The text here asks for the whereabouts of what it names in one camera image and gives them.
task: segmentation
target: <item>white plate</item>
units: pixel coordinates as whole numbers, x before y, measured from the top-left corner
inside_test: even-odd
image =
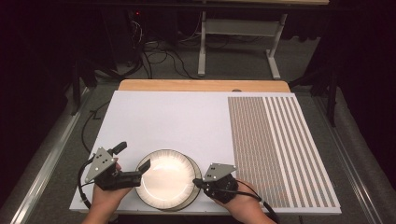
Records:
[[[164,211],[177,211],[193,202],[200,190],[192,180],[202,176],[191,158],[162,149],[148,154],[137,167],[148,159],[151,166],[143,174],[141,186],[136,188],[143,202]]]

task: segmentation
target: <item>stacked plate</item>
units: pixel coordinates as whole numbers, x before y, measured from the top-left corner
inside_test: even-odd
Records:
[[[150,168],[143,174],[137,195],[147,205],[162,211],[175,212],[187,207],[200,190],[192,183],[202,178],[195,161],[171,149],[162,149],[148,154],[138,165],[148,159]]]

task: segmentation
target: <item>hand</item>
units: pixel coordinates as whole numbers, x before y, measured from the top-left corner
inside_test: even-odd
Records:
[[[253,186],[250,183],[244,181],[241,182],[253,188]],[[247,193],[254,194],[254,192],[250,188],[248,188],[246,185],[242,183],[238,183],[238,191],[244,191]],[[259,202],[252,197],[236,194],[235,197],[226,204],[221,203],[218,200],[214,200],[214,201],[220,206],[226,208],[236,220],[243,222],[245,224],[275,223],[273,220],[271,220],[271,218],[265,215],[265,213],[262,211]]]
[[[116,168],[117,170],[121,169],[118,164],[116,164]],[[121,200],[131,189],[102,190],[94,185],[91,208],[82,223],[107,224],[111,215],[119,207]]]

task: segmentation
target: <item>striped pattern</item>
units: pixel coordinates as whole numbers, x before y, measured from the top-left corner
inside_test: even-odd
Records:
[[[236,176],[274,208],[339,207],[295,96],[229,97]]]

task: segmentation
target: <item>table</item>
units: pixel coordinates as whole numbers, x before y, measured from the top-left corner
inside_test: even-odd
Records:
[[[211,162],[235,164],[236,177],[257,186],[279,214],[341,213],[301,108],[284,81],[122,81],[92,152],[121,141],[128,143],[118,156],[124,171],[136,169],[150,152],[169,148],[195,160],[202,173]],[[92,186],[84,190],[91,198]],[[77,191],[70,209],[87,212]],[[165,214],[145,205],[135,191],[118,213]],[[228,212],[201,192],[175,214]]]
[[[284,5],[328,5],[329,0],[203,0],[210,2],[238,2],[238,3],[273,3]],[[282,14],[279,21],[240,21],[224,19],[207,19],[206,12],[202,12],[201,47],[198,60],[198,76],[205,76],[206,34],[219,35],[257,35],[271,36],[273,44],[266,50],[266,57],[270,65],[273,79],[280,79],[280,74],[275,61],[275,52],[285,26],[287,14]]]

